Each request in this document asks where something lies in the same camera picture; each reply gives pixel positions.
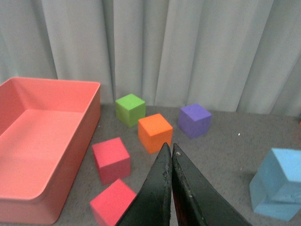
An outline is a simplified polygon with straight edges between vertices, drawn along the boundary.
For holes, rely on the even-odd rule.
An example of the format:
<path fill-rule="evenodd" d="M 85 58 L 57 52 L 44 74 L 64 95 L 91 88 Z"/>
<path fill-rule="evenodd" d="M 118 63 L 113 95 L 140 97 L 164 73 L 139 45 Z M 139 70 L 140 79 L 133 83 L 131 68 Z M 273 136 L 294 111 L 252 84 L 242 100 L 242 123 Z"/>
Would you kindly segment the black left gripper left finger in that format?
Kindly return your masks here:
<path fill-rule="evenodd" d="M 171 218 L 172 156 L 164 143 L 118 226 L 168 226 Z"/>

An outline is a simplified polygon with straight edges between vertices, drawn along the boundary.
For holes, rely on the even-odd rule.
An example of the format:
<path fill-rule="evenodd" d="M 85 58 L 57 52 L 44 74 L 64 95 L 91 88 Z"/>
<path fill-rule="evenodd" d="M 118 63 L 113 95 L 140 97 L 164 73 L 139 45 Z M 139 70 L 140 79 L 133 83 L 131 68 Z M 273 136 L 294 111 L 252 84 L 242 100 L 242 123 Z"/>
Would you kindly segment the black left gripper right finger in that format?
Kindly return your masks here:
<path fill-rule="evenodd" d="M 185 152 L 174 143 L 172 190 L 180 226 L 249 226 L 199 171 Z"/>

